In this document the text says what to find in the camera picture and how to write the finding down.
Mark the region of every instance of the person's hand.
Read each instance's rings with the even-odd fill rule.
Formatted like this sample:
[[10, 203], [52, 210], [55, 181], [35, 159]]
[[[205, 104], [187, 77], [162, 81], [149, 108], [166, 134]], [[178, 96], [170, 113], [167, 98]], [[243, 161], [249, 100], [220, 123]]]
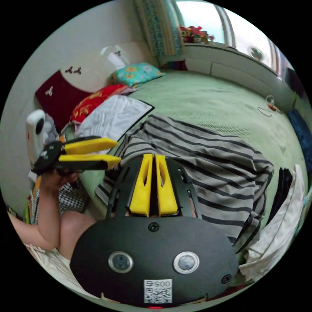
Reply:
[[77, 173], [66, 176], [60, 176], [56, 170], [46, 172], [41, 176], [40, 189], [46, 191], [58, 192], [66, 183], [75, 182], [78, 178]]

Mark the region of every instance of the window sill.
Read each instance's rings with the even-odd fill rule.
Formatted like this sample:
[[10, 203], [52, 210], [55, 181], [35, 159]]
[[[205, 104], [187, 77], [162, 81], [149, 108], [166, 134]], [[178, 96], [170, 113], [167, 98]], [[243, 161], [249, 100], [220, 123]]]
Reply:
[[231, 47], [231, 46], [226, 46], [225, 44], [222, 43], [218, 43], [218, 42], [210, 42], [208, 44], [199, 44], [199, 43], [185, 43], [185, 46], [200, 46], [200, 47], [205, 47], [205, 48], [212, 48], [212, 49], [218, 49], [218, 50], [223, 50], [223, 51], [228, 51], [230, 53], [234, 53], [237, 55], [240, 55], [244, 58], [247, 58], [259, 65], [261, 65], [262, 67], [266, 68], [267, 70], [269, 70], [272, 74], [274, 74], [275, 76], [278, 77], [278, 74], [273, 71], [270, 67], [268, 67], [266, 64], [262, 63], [261, 61], [258, 61], [256, 59], [254, 59], [253, 57], [249, 56], [248, 54], [244, 54], [241, 53], [240, 51], [238, 51], [236, 48]]

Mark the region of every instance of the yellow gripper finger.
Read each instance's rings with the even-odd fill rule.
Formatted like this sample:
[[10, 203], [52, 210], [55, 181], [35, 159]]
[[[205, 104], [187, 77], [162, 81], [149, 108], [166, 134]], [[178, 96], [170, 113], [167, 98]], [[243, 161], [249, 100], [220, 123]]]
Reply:
[[107, 168], [111, 169], [120, 163], [121, 158], [113, 155], [61, 155], [60, 162], [106, 162]]
[[101, 150], [108, 150], [118, 145], [118, 142], [107, 139], [98, 138], [86, 141], [79, 141], [74, 143], [68, 143], [64, 145], [66, 154], [90, 154], [99, 152]]
[[156, 175], [159, 216], [175, 214], [178, 210], [165, 156], [156, 155]]
[[150, 189], [152, 184], [153, 155], [144, 154], [137, 182], [133, 191], [130, 211], [133, 214], [150, 215]]

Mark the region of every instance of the white camera device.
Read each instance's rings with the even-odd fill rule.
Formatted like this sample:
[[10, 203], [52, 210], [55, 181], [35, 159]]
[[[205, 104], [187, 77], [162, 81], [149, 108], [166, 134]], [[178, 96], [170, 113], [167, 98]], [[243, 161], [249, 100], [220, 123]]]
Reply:
[[27, 153], [32, 168], [44, 149], [43, 126], [45, 116], [43, 110], [35, 110], [26, 119]]

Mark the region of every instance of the black cloth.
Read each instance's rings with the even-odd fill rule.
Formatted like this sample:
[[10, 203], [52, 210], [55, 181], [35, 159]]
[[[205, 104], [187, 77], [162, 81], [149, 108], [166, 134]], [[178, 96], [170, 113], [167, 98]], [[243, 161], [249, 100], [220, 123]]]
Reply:
[[280, 168], [279, 184], [278, 184], [277, 191], [274, 197], [270, 216], [266, 224], [268, 224], [273, 219], [273, 217], [276, 215], [277, 211], [281, 207], [282, 203], [287, 198], [292, 181], [293, 181], [293, 177], [292, 177], [291, 172], [288, 169]]

